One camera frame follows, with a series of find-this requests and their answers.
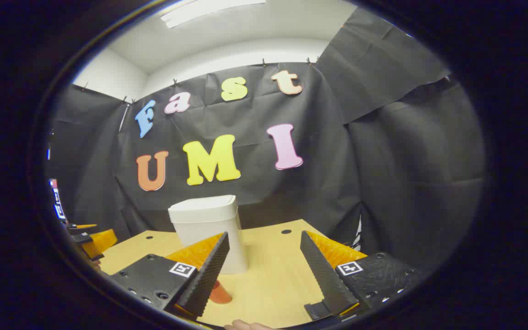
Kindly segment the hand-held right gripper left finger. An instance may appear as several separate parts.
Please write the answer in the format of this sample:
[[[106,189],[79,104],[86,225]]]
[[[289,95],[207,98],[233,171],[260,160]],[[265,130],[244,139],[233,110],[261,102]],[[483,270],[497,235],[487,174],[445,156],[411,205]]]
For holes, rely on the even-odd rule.
[[[152,307],[195,321],[204,313],[229,252],[221,232],[167,257],[148,253],[109,279]]]

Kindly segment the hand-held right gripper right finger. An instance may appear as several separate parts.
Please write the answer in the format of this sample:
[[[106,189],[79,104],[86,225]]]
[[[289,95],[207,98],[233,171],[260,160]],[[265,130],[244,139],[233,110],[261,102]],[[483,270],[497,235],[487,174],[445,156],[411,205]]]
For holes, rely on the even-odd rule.
[[[320,302],[306,304],[312,320],[356,317],[393,301],[423,278],[417,268],[391,255],[366,255],[339,242],[303,231],[300,250],[321,290]]]

